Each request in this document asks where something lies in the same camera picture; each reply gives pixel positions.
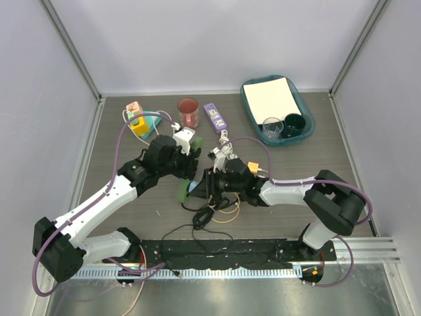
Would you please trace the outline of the green power strip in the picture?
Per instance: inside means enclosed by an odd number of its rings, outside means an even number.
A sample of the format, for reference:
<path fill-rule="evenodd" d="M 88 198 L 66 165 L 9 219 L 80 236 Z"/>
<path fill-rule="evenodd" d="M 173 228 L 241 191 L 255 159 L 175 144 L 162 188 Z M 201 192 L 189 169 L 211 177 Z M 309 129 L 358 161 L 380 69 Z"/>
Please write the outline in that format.
<path fill-rule="evenodd" d="M 204 140 L 202 139 L 202 137 L 196 136 L 195 139 L 191 143 L 191 150 L 201 149 L 203 146 L 203 142 Z M 191 183 L 192 183 L 192 180 L 181 179 L 178 195 L 177 195 L 177 200 L 180 203 L 185 203 L 188 200 L 189 186 Z"/>

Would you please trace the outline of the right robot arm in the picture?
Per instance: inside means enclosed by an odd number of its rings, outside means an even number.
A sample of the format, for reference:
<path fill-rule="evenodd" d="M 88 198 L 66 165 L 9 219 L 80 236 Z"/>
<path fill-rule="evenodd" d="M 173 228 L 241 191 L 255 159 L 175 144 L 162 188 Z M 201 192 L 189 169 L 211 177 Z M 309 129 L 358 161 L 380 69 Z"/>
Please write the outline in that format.
<path fill-rule="evenodd" d="M 367 203 L 363 192 L 329 170 L 302 180 L 274 180 L 254 174 L 241 159 L 228 161 L 223 171 L 205 169 L 202 179 L 187 191 L 213 205 L 222 194 L 233 192 L 254 207 L 307 206 L 316 220 L 305 227 L 297 242 L 297 252 L 306 260 L 314 259 L 332 238 L 350 236 Z"/>

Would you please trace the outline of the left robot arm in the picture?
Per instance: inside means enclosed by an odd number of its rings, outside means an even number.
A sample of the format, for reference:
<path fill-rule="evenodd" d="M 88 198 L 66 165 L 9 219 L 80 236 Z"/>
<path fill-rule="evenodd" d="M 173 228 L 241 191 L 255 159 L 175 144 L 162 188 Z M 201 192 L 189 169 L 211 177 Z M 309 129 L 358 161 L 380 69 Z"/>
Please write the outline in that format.
<path fill-rule="evenodd" d="M 131 263 L 140 257 L 140 239 L 126 227 L 110 234 L 90 233 L 115 211 L 172 175 L 193 180 L 202 139 L 184 129 L 173 136 L 157 136 L 141 155 L 124 163 L 112 184 L 106 184 L 77 208 L 50 221 L 44 217 L 34 227 L 33 253 L 43 248 L 41 264 L 62 283 L 84 265 L 114 259 Z"/>

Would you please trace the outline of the blue charger plug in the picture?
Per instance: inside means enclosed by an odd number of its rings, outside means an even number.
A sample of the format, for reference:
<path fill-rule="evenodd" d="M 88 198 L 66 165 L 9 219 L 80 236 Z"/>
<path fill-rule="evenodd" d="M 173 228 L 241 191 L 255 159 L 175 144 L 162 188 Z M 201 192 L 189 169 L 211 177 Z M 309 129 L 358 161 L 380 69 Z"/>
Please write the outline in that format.
<path fill-rule="evenodd" d="M 192 191 L 194 191 L 194 189 L 197 187 L 198 184 L 199 184 L 198 181 L 195 181 L 195 180 L 191 181 L 189 183 L 188 187 L 187 187 L 187 191 L 189 193 L 192 192 Z"/>

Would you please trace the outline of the yellow charger plug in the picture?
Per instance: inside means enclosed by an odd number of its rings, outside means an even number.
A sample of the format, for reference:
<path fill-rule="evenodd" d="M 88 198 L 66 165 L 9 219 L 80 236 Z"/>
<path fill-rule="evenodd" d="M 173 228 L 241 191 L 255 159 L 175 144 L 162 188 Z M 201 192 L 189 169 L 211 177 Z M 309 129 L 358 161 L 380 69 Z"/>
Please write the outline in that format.
<path fill-rule="evenodd" d="M 258 174 L 259 172 L 268 172 L 268 171 L 260 168 L 260 165 L 258 163 L 255 163 L 255 162 L 249 161 L 247 166 L 253 174 Z"/>

